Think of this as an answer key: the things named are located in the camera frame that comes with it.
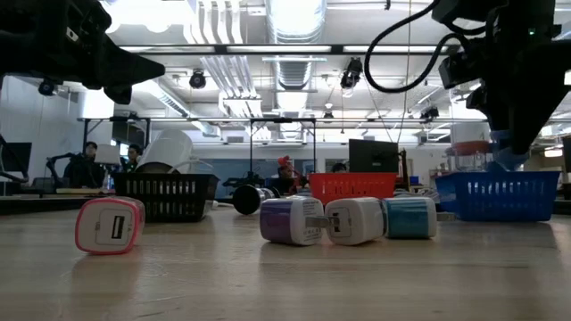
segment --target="table surface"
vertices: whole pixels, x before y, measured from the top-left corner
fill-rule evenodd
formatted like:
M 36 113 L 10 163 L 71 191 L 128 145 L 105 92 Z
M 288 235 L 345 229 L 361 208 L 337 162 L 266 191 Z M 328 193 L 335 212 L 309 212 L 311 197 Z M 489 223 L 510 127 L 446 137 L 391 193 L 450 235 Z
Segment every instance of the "table surface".
M 267 243 L 258 217 L 154 224 L 121 256 L 76 249 L 76 211 L 0 217 L 0 320 L 565 320 L 571 218 L 446 222 L 433 240 Z

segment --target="ventilation duct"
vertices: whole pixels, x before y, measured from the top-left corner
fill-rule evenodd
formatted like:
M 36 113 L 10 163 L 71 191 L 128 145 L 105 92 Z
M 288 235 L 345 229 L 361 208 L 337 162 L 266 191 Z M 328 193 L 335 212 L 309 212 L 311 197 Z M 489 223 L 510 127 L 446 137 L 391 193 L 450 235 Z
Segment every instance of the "ventilation duct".
M 317 44 L 321 39 L 327 0 L 265 0 L 265 4 L 272 44 Z M 276 89 L 294 91 L 277 93 L 279 108 L 303 110 L 308 94 L 299 91 L 310 83 L 313 62 L 276 62 L 274 71 Z

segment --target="computer monitor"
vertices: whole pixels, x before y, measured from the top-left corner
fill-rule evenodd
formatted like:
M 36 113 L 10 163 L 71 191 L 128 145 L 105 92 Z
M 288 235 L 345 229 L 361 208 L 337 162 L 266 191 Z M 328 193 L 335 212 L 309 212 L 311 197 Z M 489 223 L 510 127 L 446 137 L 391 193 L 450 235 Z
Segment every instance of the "computer monitor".
M 399 173 L 399 145 L 350 139 L 349 171 L 351 173 Z
M 27 172 L 29 157 L 32 153 L 32 143 L 8 143 L 8 147 L 16 154 L 24 167 L 24 171 Z M 0 165 L 4 166 L 4 172 L 19 172 L 21 169 L 18 166 L 18 161 L 3 146 L 0 146 L 0 151 L 2 151 L 0 154 L 2 164 Z

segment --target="blue plastic basket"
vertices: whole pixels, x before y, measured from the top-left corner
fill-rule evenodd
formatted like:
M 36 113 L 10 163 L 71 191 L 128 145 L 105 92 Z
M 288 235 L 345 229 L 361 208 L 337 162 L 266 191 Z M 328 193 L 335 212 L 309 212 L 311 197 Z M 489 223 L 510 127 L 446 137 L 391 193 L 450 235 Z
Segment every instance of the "blue plastic basket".
M 452 173 L 436 179 L 443 210 L 464 221 L 547 221 L 559 172 Z

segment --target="pink usb charger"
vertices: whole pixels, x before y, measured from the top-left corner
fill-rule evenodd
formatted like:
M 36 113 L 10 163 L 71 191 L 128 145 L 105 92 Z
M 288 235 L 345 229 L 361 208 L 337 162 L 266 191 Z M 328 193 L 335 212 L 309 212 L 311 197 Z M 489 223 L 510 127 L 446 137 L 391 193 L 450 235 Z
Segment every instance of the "pink usb charger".
M 127 197 L 108 197 L 86 202 L 75 225 L 75 244 L 97 255 L 131 251 L 145 227 L 145 206 Z

